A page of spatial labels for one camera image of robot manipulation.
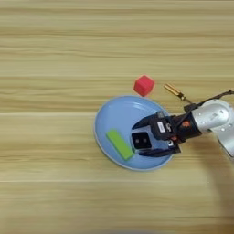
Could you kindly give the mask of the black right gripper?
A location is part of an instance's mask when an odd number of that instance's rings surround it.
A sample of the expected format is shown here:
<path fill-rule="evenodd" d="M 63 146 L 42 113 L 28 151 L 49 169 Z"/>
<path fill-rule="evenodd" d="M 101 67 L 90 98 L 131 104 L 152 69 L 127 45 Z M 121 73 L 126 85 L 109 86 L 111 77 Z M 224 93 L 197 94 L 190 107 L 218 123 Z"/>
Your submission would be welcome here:
<path fill-rule="evenodd" d="M 133 126 L 133 130 L 150 126 L 157 128 L 157 123 L 165 117 L 163 112 L 156 112 L 152 115 L 143 117 L 142 120 Z M 201 135 L 192 113 L 184 113 L 181 115 L 171 115 L 172 135 L 170 140 L 178 143 L 184 143 L 187 139 L 195 138 Z M 156 148 L 151 150 L 140 150 L 139 155 L 148 157 L 164 157 L 171 154 L 179 154 L 181 152 L 177 144 L 169 145 L 167 148 Z"/>

